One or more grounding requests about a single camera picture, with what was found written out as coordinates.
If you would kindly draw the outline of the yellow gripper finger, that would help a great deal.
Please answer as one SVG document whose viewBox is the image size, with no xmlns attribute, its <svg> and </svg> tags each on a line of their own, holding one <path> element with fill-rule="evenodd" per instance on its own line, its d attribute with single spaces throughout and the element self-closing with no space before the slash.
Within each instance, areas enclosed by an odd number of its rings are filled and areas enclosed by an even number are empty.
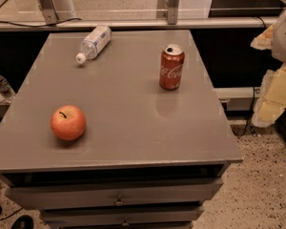
<svg viewBox="0 0 286 229">
<path fill-rule="evenodd" d="M 270 50 L 272 48 L 273 30 L 275 25 L 269 26 L 258 37 L 251 42 L 251 47 L 257 50 Z"/>
<path fill-rule="evenodd" d="M 254 106 L 252 123 L 258 128 L 274 124 L 286 109 L 286 63 L 263 76 L 259 98 Z"/>
</svg>

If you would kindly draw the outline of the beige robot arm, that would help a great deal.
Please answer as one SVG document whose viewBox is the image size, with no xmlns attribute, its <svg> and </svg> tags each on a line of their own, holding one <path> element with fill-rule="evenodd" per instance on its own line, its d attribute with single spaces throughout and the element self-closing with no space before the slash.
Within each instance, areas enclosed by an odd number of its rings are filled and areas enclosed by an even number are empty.
<svg viewBox="0 0 286 229">
<path fill-rule="evenodd" d="M 263 76 L 254 106 L 253 125 L 266 128 L 274 124 L 286 109 L 286 9 L 273 25 L 252 41 L 251 47 L 270 50 L 272 57 L 282 63 L 278 70 L 268 70 Z"/>
</svg>

